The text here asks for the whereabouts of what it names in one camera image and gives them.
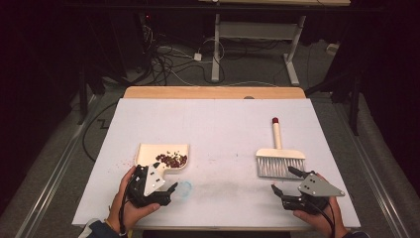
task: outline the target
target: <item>gray carpet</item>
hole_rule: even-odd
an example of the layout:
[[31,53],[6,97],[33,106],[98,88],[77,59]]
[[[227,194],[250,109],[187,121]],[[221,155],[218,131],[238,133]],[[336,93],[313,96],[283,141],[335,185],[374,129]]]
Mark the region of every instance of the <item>gray carpet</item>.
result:
[[[221,84],[252,81],[235,86],[267,86],[256,82],[262,81],[277,86],[290,86],[284,64],[280,60],[281,53],[286,52],[287,47],[288,44],[280,43],[272,50],[258,49],[241,59],[232,59],[239,53],[231,51],[228,54],[227,51],[226,58],[222,59],[225,79]],[[326,43],[320,42],[311,47],[298,48],[294,65],[303,89],[321,82],[324,78],[333,59],[325,54],[326,47]],[[194,53],[183,46],[177,48],[190,56]],[[172,58],[172,60],[183,63],[187,59]],[[204,63],[200,65],[204,66],[205,75],[210,78],[210,65]],[[136,75],[136,72],[131,72],[132,77]],[[202,69],[197,66],[186,68],[176,75],[172,74],[166,84],[185,85],[187,82],[194,85],[209,85],[203,80]],[[144,84],[147,82],[152,82],[152,79],[149,77],[143,81]],[[51,135],[24,183],[0,218],[0,237],[16,236],[31,208],[40,198],[43,188],[48,184],[56,165],[61,165],[63,154],[69,157],[67,164],[60,166],[65,173],[62,178],[56,178],[57,189],[52,190],[52,199],[47,200],[45,212],[43,210],[35,212],[41,218],[39,222],[29,221],[29,224],[34,225],[34,229],[29,229],[31,231],[29,237],[76,237],[80,233],[81,228],[72,226],[71,220],[94,166],[93,161],[83,150],[83,129],[87,128],[84,140],[86,151],[94,160],[106,136],[106,126],[113,116],[115,107],[112,103],[124,93],[124,88],[115,85],[109,78],[105,79],[105,83],[106,93],[103,96],[93,97],[90,103],[88,122],[92,121],[92,124],[88,128],[88,122],[77,125],[79,105],[75,98],[74,110]],[[361,230],[368,232],[370,237],[416,237],[420,232],[419,198],[381,139],[378,129],[369,117],[363,96],[361,96],[358,120],[360,133],[358,137],[353,136],[347,125],[346,114],[349,107],[346,103],[333,104],[328,93],[315,93],[310,98],[353,200],[362,224]],[[97,119],[104,119],[105,128],[101,129],[102,122]],[[74,137],[77,131],[81,134]],[[68,147],[69,142],[73,142],[70,144],[74,146],[73,150]],[[386,209],[389,207],[396,213],[387,212]],[[309,231],[291,232],[291,237],[321,236]]]

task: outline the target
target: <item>dark background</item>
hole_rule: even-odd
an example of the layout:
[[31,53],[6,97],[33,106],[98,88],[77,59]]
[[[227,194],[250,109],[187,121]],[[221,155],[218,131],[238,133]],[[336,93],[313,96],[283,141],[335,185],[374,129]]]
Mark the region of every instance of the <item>dark background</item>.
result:
[[[354,75],[362,76],[362,93],[373,119],[419,193],[415,178],[420,168],[420,114],[417,113],[420,36],[416,25],[420,9],[410,0],[353,1],[352,4],[390,7],[379,16],[353,18],[351,24],[349,16],[308,16],[301,42],[304,45],[320,39],[342,42],[326,80],[333,80],[355,62],[358,67],[352,67],[344,79],[325,89],[333,90],[335,100],[343,102],[348,99]],[[51,132],[74,106],[69,103],[78,90],[81,69],[84,68],[92,90],[101,93],[101,73],[125,76],[130,62],[141,66],[147,63],[147,58],[139,54],[127,59],[131,46],[138,49],[142,46],[132,13],[127,16],[78,12],[63,8],[57,1],[21,0],[0,6],[2,212]],[[201,44],[214,31],[211,14],[179,18],[176,13],[166,12],[151,16],[151,24],[157,31],[191,45]],[[259,19],[269,21],[272,16],[259,16]],[[201,24],[188,24],[191,21]],[[113,24],[127,29],[115,32]],[[127,32],[132,35],[122,40],[121,36]]]

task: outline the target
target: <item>brush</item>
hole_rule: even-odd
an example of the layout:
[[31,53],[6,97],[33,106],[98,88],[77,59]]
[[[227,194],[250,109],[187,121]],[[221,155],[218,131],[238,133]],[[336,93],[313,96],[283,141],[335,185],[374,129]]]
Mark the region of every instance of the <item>brush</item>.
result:
[[257,151],[259,177],[302,180],[302,178],[292,174],[288,167],[305,171],[305,156],[299,151],[281,149],[280,127],[276,117],[272,118],[272,131],[275,149],[259,149]]

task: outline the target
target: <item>hand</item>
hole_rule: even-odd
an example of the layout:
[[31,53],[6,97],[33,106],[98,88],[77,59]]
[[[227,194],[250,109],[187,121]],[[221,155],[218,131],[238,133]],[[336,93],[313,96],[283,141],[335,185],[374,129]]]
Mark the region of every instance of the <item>hand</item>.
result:
[[[117,233],[120,233],[120,221],[118,219],[118,214],[123,201],[124,191],[126,190],[127,184],[129,183],[135,170],[136,167],[131,167],[121,179],[120,188],[112,201],[111,210],[109,211],[109,216],[107,218],[108,222],[111,224],[111,228]],[[160,205],[158,203],[136,208],[131,202],[126,202],[124,206],[124,225],[126,226],[126,230],[131,230],[140,219],[153,213],[159,208]]]
[[[343,218],[341,215],[340,206],[335,196],[330,197],[329,201],[330,201],[331,207],[327,206],[324,209],[324,212],[331,219],[331,221],[333,221],[333,223],[336,224],[335,225],[335,229],[336,229],[335,238],[342,238],[348,233],[348,231],[346,230],[343,224]],[[335,220],[333,220],[333,213],[331,212],[331,210],[334,211]],[[293,215],[300,218],[304,222],[312,225],[318,232],[320,232],[325,237],[327,238],[331,237],[332,230],[331,230],[330,223],[328,223],[327,219],[325,219],[325,217],[322,216],[321,214],[311,215],[302,210],[294,210]]]

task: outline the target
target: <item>floor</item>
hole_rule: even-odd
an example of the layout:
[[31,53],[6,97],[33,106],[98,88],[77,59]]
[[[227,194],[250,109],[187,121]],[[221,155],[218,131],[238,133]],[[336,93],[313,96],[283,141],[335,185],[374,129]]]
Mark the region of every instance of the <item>floor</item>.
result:
[[[334,58],[325,52],[327,46],[319,42],[298,47],[293,63],[303,89],[321,82],[327,73]],[[223,81],[212,83],[208,51],[202,49],[202,62],[191,62],[197,49],[167,44],[158,49],[164,61],[154,62],[154,74],[139,84],[291,86],[281,60],[288,47],[287,42],[226,42],[221,60]],[[163,73],[162,65],[170,71]],[[133,69],[127,79],[141,73]],[[89,96],[89,114],[81,125],[78,99],[74,98],[73,111],[55,129],[0,218],[0,237],[75,237],[80,233],[81,228],[72,226],[71,220],[106,137],[115,103],[125,90],[111,78],[104,78],[104,85],[104,95]],[[317,92],[309,98],[352,197],[361,230],[370,237],[415,237],[420,232],[418,196],[381,140],[363,96],[357,137],[347,122],[349,104],[334,104],[329,96]],[[291,232],[291,237],[321,236],[307,231]]]

